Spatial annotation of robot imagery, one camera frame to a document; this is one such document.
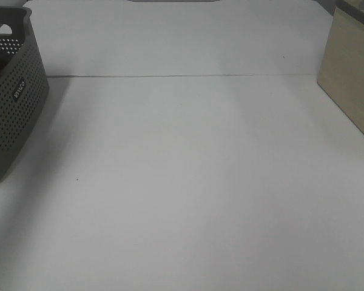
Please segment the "grey perforated plastic basket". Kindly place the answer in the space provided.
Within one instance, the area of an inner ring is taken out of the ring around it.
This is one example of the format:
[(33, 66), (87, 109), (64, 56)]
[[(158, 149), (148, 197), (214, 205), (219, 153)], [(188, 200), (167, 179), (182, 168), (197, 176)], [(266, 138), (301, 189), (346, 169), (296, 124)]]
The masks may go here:
[(0, 52), (11, 55), (0, 72), (0, 181), (29, 138), (49, 94), (49, 83), (27, 7), (0, 6)]

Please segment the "beige wooden box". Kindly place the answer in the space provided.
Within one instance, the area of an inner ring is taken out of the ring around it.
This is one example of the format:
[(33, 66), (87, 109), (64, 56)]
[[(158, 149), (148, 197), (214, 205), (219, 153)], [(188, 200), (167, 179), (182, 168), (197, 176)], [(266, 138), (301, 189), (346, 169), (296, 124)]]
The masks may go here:
[(337, 1), (317, 84), (364, 135), (364, 1)]

